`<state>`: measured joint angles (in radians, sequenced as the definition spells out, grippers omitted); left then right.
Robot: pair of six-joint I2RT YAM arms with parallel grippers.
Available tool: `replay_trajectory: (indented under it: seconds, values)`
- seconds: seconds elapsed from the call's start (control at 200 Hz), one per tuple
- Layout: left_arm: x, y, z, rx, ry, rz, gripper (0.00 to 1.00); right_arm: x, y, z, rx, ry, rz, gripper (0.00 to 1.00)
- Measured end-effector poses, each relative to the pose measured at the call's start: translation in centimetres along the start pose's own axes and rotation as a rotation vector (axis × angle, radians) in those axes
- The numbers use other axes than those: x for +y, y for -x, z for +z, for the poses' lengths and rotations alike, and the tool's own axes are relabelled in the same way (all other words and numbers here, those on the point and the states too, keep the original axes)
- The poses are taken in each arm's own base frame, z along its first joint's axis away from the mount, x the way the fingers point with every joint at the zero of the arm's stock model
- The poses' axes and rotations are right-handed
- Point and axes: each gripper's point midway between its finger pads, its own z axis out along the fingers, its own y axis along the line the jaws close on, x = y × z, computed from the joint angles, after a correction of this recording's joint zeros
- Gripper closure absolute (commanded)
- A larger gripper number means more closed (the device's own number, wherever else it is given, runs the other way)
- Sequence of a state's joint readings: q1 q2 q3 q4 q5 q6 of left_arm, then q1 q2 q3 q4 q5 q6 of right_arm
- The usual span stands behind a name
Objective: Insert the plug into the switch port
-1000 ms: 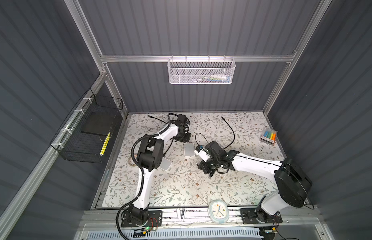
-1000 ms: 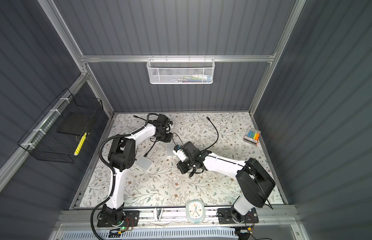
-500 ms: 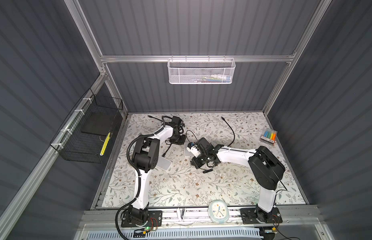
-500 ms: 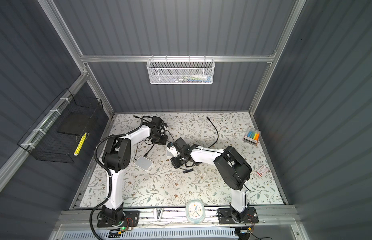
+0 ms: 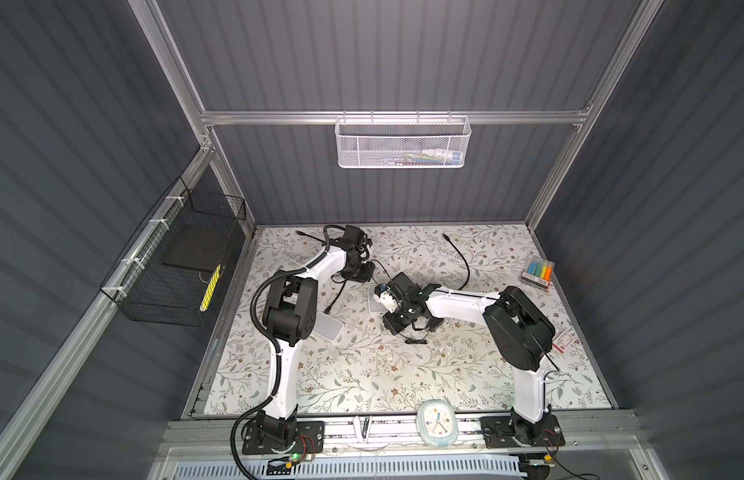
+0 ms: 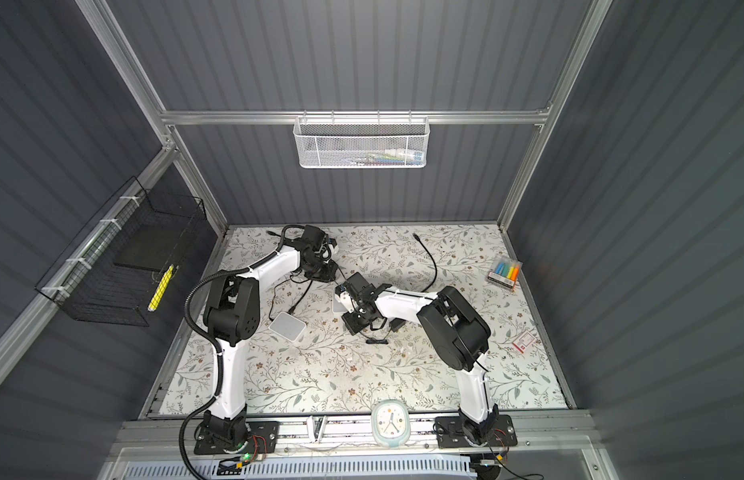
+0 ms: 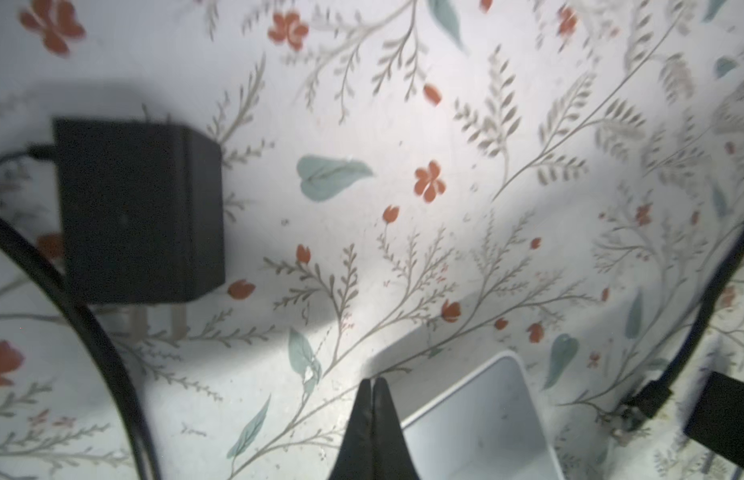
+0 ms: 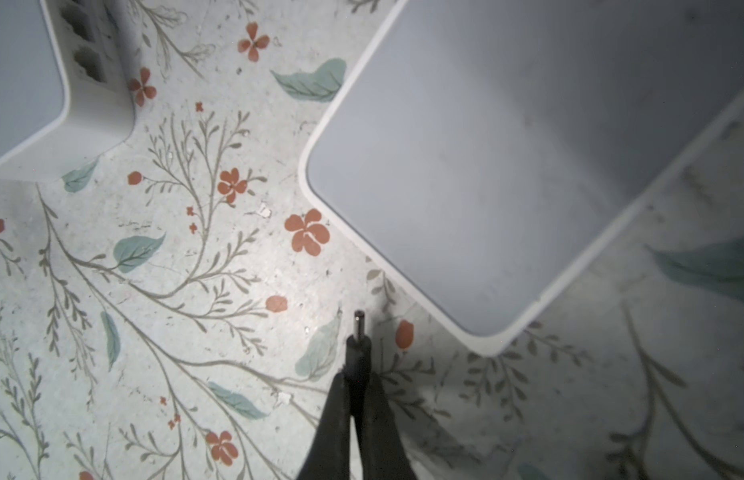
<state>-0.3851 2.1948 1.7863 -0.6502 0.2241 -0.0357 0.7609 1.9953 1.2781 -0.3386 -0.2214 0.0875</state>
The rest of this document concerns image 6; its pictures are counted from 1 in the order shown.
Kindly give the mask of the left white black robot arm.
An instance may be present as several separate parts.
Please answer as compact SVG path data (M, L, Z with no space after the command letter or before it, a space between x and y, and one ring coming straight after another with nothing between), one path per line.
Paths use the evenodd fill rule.
M293 274L302 273L309 282L336 280L337 241L313 225L298 225L302 234L289 238L292 228L282 229L277 246L264 258L241 269L221 270L200 282L210 289L203 312L206 330L199 334L212 343L216 359L214 391L204 407L201 427L206 439L227 451L242 449L250 438L243 375L249 340L261 323L261 295Z

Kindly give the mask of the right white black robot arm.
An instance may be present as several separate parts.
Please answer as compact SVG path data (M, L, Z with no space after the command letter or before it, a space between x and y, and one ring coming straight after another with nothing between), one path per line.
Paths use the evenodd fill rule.
M355 273L335 287L334 297L345 308L342 319L353 335L378 319L422 327L438 357L455 371L464 436L476 446L490 441L499 418L486 383L491 328L458 289L412 292L390 284L375 286Z

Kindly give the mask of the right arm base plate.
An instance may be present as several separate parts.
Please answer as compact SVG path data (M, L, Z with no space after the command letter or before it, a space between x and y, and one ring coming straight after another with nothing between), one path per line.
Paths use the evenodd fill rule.
M490 414L481 423L464 415L439 416L433 424L440 448L492 447L518 445L516 429L509 415Z

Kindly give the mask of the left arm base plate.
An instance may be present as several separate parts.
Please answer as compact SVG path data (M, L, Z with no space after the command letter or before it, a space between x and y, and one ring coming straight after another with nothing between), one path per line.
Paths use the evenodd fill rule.
M203 420L194 432L196 455L270 454L275 451L280 424L275 421Z

